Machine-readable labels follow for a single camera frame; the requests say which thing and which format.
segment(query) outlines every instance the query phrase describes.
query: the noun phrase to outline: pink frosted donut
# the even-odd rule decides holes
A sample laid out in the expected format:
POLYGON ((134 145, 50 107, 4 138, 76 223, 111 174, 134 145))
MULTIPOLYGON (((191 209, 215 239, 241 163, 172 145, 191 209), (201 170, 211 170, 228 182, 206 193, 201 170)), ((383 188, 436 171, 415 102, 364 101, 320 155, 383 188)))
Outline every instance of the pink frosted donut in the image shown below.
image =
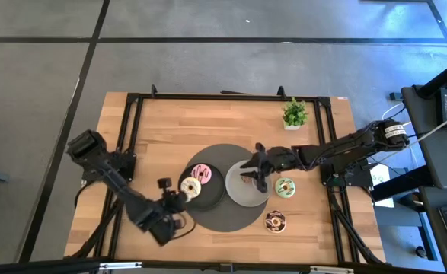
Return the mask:
POLYGON ((198 179, 198 181, 203 185, 208 183, 211 179, 211 168, 205 164, 197 164, 193 171, 191 171, 191 176, 198 179))

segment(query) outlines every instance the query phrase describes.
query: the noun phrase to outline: potted plant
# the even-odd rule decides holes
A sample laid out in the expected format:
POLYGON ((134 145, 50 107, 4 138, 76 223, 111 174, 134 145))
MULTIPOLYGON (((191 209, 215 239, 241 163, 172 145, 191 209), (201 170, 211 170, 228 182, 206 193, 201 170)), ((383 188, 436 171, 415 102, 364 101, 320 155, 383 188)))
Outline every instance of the potted plant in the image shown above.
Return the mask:
POLYGON ((306 112, 305 102, 298 102, 293 97, 290 102, 286 103, 286 107, 284 107, 283 110, 285 130, 297 130, 308 122, 308 113, 306 112))

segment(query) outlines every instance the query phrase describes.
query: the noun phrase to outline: gray floor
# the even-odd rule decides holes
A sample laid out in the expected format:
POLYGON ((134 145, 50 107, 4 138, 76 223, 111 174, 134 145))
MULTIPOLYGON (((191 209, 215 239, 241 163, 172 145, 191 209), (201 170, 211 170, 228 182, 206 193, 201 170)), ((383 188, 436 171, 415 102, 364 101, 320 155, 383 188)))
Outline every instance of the gray floor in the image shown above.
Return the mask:
MULTIPOLYGON (((101 0, 0 0, 0 36, 90 36, 101 0)), ((436 1, 447 24, 447 1, 436 1)), ((423 3, 333 1, 112 0, 103 37, 441 37, 423 3)), ((0 263, 18 255, 86 44, 0 44, 0 263)), ((95 128, 108 91, 217 93, 222 89, 348 97, 357 127, 394 103, 387 94, 422 84, 447 67, 447 47, 344 44, 99 44, 71 137, 95 128)), ((409 120, 406 113, 399 120, 409 120)), ((414 147, 419 165, 420 148, 414 147)), ((389 158, 413 168, 411 152, 389 158)), ((71 225, 81 170, 64 157, 34 260, 60 258, 71 225)), ((389 263, 439 269, 397 239, 414 231, 382 230, 389 263)))

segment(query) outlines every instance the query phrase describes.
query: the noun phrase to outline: white pot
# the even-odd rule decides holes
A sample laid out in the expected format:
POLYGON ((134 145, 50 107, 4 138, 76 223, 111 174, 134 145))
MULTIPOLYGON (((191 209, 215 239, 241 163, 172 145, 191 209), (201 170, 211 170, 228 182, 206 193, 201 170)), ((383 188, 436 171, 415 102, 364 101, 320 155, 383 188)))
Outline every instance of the white pot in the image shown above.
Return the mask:
POLYGON ((286 123, 284 123, 284 129, 285 130, 298 130, 301 126, 286 126, 286 123))

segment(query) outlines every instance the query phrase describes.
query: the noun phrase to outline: black desk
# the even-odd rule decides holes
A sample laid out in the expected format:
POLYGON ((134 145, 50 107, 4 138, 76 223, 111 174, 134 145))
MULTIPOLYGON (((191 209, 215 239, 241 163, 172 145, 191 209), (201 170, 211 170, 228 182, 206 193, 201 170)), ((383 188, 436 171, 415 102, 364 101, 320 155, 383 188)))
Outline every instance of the black desk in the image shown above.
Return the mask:
MULTIPOLYGON (((434 129, 437 125, 435 99, 421 99, 413 88, 403 88, 401 92, 416 133, 434 129)), ((438 207, 447 206, 447 130, 433 133, 421 141, 420 146, 426 166, 412 170, 411 173, 415 174, 411 174, 411 177, 418 176, 414 178, 420 178, 425 185, 431 185, 418 187, 447 271, 447 230, 438 212, 438 207)))

